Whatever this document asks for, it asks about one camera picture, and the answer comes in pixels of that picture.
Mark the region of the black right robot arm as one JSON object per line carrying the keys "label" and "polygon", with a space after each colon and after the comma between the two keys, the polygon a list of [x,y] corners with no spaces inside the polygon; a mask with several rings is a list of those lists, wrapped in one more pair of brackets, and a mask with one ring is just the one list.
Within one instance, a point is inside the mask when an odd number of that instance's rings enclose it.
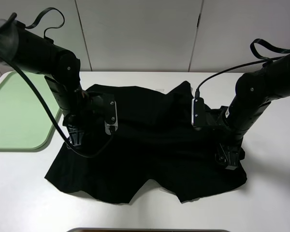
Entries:
{"label": "black right robot arm", "polygon": [[263,39],[250,44],[253,55],[263,61],[262,68],[243,74],[236,82],[235,97],[223,108],[217,125],[217,162],[235,170],[241,159],[243,136],[273,100],[290,96],[290,49],[275,47]]}

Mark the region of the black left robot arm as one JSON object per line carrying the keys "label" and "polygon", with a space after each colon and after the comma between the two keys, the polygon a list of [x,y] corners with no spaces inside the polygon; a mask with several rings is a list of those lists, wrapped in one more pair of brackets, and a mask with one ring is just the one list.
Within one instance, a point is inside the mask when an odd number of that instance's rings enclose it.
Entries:
{"label": "black left robot arm", "polygon": [[28,31],[24,24],[10,18],[0,19],[0,63],[24,72],[44,75],[64,115],[70,145],[82,144],[84,135],[85,93],[80,84],[80,60],[53,41]]}

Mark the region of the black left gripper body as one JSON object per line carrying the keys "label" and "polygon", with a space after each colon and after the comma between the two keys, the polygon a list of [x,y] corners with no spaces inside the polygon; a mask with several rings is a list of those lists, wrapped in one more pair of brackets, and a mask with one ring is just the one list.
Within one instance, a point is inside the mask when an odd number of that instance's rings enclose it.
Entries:
{"label": "black left gripper body", "polygon": [[90,121],[88,114],[67,114],[63,119],[69,133],[69,140],[76,148],[88,148]]}

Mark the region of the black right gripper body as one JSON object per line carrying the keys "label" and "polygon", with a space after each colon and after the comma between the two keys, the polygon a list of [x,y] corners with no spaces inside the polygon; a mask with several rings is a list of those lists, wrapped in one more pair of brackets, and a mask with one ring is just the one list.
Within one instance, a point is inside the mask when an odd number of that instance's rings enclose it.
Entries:
{"label": "black right gripper body", "polygon": [[243,138],[228,141],[215,135],[214,141],[216,163],[224,169],[237,169],[244,156],[244,151],[241,148]]}

